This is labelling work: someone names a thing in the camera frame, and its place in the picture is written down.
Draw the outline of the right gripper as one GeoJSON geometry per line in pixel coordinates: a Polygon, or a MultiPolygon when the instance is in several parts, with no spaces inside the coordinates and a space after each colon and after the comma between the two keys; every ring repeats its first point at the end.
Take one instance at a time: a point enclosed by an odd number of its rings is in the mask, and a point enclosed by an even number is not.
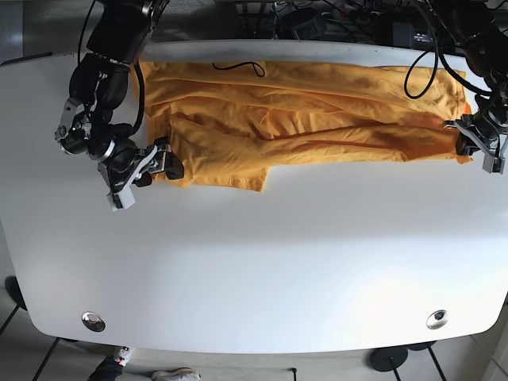
{"type": "Polygon", "coordinates": [[[164,173],[167,179],[182,179],[184,166],[172,151],[169,137],[160,137],[147,148],[117,144],[110,155],[98,163],[98,171],[109,192],[124,187],[149,187],[153,176],[164,173]]]}

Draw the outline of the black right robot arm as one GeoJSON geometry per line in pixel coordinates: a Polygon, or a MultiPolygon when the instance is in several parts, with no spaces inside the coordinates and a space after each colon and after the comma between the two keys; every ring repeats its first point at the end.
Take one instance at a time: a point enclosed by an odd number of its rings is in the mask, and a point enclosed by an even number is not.
{"type": "Polygon", "coordinates": [[[144,78],[138,58],[167,2],[102,4],[102,16],[87,42],[89,51],[78,55],[55,139],[65,153],[85,153],[95,161],[111,201],[125,209],[132,198],[132,185],[147,187],[159,173],[170,180],[184,176],[169,138],[159,138],[147,148],[138,148],[131,139],[144,117],[144,78]],[[133,124],[114,124],[111,119],[125,99],[131,71],[139,87],[137,117],[133,124]]]}

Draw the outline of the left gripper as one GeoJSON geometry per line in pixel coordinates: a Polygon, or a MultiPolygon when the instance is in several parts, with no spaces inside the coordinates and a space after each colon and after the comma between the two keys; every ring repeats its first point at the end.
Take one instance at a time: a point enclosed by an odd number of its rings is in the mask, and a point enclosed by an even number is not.
{"type": "Polygon", "coordinates": [[[445,121],[443,127],[456,129],[458,156],[471,156],[481,151],[485,155],[503,156],[507,150],[507,120],[499,120],[493,113],[463,114],[455,121],[445,121]]]}

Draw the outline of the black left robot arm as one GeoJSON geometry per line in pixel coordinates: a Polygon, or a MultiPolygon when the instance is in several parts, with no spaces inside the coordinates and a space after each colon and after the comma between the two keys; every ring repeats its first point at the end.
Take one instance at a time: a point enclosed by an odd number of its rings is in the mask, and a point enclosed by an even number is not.
{"type": "Polygon", "coordinates": [[[485,1],[413,1],[433,39],[435,63],[475,94],[478,110],[445,125],[457,129],[456,151],[470,156],[481,151],[496,166],[507,150],[507,35],[499,30],[485,1]],[[451,40],[463,52],[469,69],[483,79],[482,90],[451,69],[439,43],[451,40]]]}

